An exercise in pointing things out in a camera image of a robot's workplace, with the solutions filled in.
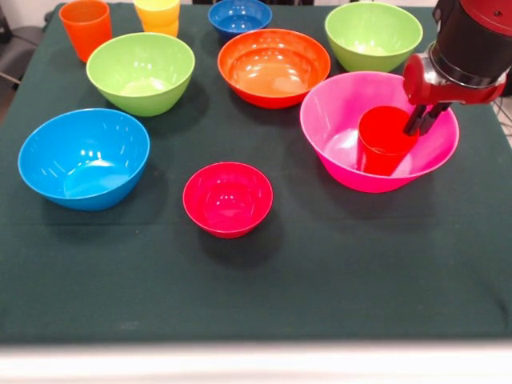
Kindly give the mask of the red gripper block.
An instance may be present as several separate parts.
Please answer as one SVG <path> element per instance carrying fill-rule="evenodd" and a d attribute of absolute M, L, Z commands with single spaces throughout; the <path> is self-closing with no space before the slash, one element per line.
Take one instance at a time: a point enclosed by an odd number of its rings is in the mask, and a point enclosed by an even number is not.
<path fill-rule="evenodd" d="M 452 102 L 486 104 L 504 90 L 506 73 L 488 86 L 471 86 L 444 75 L 427 54 L 412 54 L 403 71 L 403 89 L 410 104 L 416 105 L 404 126 L 406 135 L 425 135 Z"/>

